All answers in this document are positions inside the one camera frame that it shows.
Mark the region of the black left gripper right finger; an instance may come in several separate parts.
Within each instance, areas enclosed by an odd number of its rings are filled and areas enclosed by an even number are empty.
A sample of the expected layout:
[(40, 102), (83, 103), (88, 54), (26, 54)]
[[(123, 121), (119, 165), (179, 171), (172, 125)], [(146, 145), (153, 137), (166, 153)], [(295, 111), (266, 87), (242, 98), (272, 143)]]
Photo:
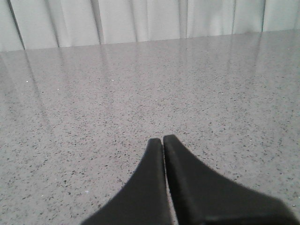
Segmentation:
[(181, 225), (298, 225), (285, 204), (210, 169), (175, 135), (163, 138), (169, 188)]

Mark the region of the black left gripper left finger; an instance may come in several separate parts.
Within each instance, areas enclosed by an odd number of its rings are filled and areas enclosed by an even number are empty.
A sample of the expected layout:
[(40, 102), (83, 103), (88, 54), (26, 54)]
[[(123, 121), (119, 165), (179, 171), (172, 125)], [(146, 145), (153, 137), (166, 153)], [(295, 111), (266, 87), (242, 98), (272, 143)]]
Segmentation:
[(104, 207), (84, 220), (83, 224), (172, 224), (160, 139), (149, 139), (143, 158), (125, 186)]

